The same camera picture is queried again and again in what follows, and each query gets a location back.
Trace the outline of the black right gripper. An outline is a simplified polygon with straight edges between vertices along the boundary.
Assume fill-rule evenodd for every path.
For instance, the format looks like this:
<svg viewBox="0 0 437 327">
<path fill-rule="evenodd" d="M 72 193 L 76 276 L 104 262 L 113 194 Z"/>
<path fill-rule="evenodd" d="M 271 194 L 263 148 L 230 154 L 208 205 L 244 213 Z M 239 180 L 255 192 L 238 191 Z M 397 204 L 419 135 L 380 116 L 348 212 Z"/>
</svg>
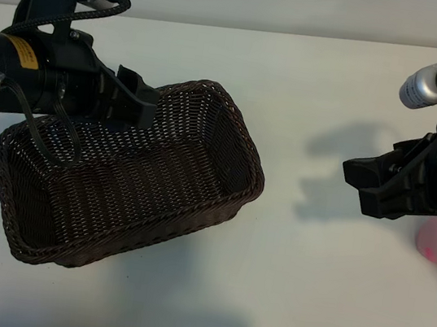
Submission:
<svg viewBox="0 0 437 327">
<path fill-rule="evenodd" d="M 361 213 L 388 220 L 437 216 L 437 130 L 395 143 L 393 153 L 343 162 L 344 180 L 361 189 Z M 366 188 L 382 188 L 382 193 Z"/>
</svg>

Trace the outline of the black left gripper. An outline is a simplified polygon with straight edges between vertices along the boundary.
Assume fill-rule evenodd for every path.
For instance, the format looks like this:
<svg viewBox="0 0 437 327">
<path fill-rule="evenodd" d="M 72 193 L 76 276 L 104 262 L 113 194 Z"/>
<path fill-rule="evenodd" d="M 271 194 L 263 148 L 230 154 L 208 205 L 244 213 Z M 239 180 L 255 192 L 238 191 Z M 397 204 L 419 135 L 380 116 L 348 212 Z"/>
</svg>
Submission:
<svg viewBox="0 0 437 327">
<path fill-rule="evenodd" d="M 68 61 L 63 105 L 75 117 L 109 120 L 130 126 L 149 128 L 157 110 L 159 91 L 151 88 L 135 71 L 120 65 L 117 78 L 128 88 L 112 92 L 111 69 L 103 69 L 88 33 L 71 30 L 68 37 Z"/>
</svg>

